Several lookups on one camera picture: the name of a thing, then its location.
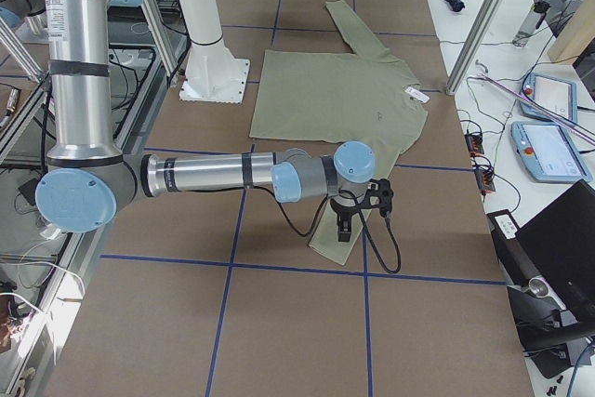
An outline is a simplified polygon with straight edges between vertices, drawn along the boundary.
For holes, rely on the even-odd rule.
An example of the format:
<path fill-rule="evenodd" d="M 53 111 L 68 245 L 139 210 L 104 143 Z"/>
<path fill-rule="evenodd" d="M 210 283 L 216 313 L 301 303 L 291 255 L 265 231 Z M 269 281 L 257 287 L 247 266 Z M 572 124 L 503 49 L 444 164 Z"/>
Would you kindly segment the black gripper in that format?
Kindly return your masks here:
<path fill-rule="evenodd" d="M 337 238 L 340 242 L 349 242 L 353 216 L 361 214 L 361 200 L 354 195 L 338 195 L 330 200 L 332 210 L 337 216 Z"/>

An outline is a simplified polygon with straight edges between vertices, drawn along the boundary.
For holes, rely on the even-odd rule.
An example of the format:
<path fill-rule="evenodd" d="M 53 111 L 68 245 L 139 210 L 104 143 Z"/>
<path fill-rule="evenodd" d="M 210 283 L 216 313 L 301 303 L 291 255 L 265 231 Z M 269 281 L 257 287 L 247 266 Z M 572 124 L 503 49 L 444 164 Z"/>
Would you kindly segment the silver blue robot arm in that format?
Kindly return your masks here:
<path fill-rule="evenodd" d="M 111 0 L 45 0 L 56 143 L 35 201 L 66 232 L 91 232 L 141 197 L 166 192 L 261 189 L 277 203 L 322 197 L 337 214 L 340 241 L 351 219 L 377 206 L 376 158 L 359 141 L 331 156 L 302 150 L 162 159 L 134 157 L 115 144 L 109 67 Z"/>

